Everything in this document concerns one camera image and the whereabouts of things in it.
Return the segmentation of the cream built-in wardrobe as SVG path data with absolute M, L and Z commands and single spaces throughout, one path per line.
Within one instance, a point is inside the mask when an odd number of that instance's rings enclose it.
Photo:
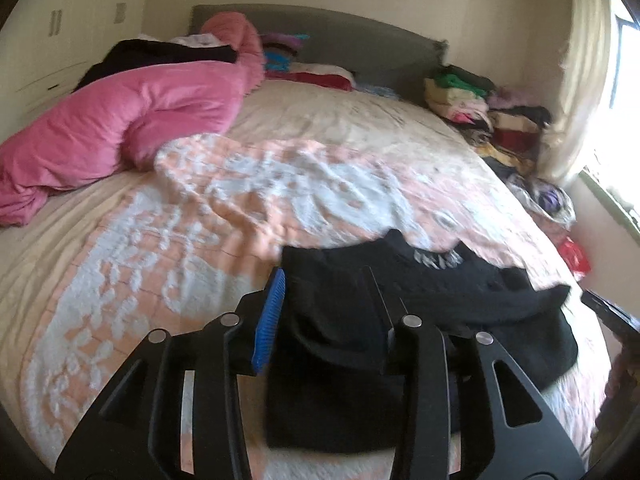
M 69 94 L 120 40 L 142 32 L 145 0 L 18 0 L 1 29 L 1 137 Z

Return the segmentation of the black garment on duvet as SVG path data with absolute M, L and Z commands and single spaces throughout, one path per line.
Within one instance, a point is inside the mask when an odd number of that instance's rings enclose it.
M 163 41 L 122 40 L 108 51 L 101 62 L 88 69 L 74 91 L 105 77 L 141 67 L 200 61 L 219 61 L 233 64 L 237 58 L 238 52 L 230 46 L 194 48 Z

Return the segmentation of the right pile folded clothes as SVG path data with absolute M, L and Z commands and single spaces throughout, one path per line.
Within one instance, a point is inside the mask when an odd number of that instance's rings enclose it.
M 488 96 L 488 119 L 457 126 L 475 153 L 500 180 L 536 170 L 542 134 L 552 114 L 524 88 L 497 87 Z

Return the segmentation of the peach white floral bedspread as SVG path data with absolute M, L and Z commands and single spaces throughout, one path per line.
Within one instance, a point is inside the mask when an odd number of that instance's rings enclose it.
M 194 332 L 264 286 L 282 249 L 396 229 L 420 259 L 455 244 L 572 284 L 552 243 L 462 136 L 424 108 L 268 81 L 226 134 L 163 146 L 146 174 L 52 198 L 1 233 L 7 479 L 49 479 L 64 444 L 151 330 Z

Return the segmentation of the cream window curtain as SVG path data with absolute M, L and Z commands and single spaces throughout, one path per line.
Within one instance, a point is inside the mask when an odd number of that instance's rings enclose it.
M 572 0 L 570 36 L 554 122 L 542 138 L 537 174 L 565 188 L 587 165 L 611 89 L 612 0 Z

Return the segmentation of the floral basket with clothes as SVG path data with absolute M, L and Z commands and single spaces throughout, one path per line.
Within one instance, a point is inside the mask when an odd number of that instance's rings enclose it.
M 511 174 L 504 184 L 554 246 L 561 245 L 576 222 L 573 201 L 562 188 L 535 177 Z

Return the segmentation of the grey padded headboard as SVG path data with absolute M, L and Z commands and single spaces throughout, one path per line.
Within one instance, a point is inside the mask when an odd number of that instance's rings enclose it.
M 265 3 L 197 4 L 189 32 L 198 32 L 219 12 L 240 12 L 258 32 L 303 34 L 299 62 L 343 67 L 358 84 L 386 87 L 401 99 L 421 105 L 424 80 L 444 65 L 449 44 L 362 16 Z

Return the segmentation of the red and white folded cloth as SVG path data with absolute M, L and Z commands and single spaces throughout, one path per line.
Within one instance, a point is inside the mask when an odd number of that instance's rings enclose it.
M 294 62 L 286 70 L 267 70 L 266 78 L 313 84 L 347 92 L 356 88 L 353 73 L 341 66 L 329 64 Z

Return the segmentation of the red plastic bag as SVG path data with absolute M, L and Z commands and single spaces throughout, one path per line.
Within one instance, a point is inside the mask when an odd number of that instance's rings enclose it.
M 563 240 L 556 249 L 576 281 L 580 282 L 591 272 L 591 263 L 584 248 L 570 237 Z

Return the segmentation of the left pile folded clothes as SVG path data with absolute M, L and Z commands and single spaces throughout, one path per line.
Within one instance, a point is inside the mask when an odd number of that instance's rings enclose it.
M 442 66 L 424 79 L 424 99 L 437 116 L 454 125 L 491 130 L 488 98 L 496 85 L 457 65 Z

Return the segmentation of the green window sill cover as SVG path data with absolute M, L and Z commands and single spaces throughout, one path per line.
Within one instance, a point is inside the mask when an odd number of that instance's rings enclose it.
M 639 208 L 624 202 L 613 190 L 603 186 L 589 171 L 582 170 L 579 179 L 585 183 L 601 206 L 636 242 L 640 242 Z

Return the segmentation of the pile folded clothes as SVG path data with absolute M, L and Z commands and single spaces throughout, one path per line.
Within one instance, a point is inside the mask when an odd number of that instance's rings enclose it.
M 497 87 L 488 96 L 488 119 L 457 126 L 475 153 L 500 180 L 536 170 L 542 134 L 552 114 L 524 88 Z
M 457 65 L 442 66 L 424 79 L 424 99 L 437 116 L 454 125 L 491 130 L 488 98 L 496 85 Z

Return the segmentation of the pink quilted duvet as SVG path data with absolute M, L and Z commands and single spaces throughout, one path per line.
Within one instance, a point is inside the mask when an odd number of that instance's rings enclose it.
M 52 194 L 151 167 L 169 141 L 226 133 L 265 78 L 262 42 L 240 12 L 219 12 L 203 29 L 236 53 L 235 62 L 160 64 L 102 78 L 4 141 L 2 226 L 24 226 Z

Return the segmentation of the striped colourful pillow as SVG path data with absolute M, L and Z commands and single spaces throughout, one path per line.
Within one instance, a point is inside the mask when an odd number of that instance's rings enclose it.
M 298 57 L 306 41 L 306 34 L 285 34 L 284 32 L 265 32 L 260 35 L 267 72 L 288 73 L 291 64 Z

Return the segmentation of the black sweater orange cuffs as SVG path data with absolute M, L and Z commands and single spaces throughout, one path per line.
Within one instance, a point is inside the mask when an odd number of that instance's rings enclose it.
M 536 289 L 526 271 L 499 268 L 463 244 L 446 252 L 411 246 L 390 230 L 335 248 L 288 246 L 286 289 L 268 366 L 265 436 L 272 448 L 356 454 L 392 448 L 436 413 L 459 427 L 456 342 L 495 337 L 538 389 L 575 363 L 564 314 L 570 288 Z M 387 340 L 364 289 L 368 266 L 408 314 Z

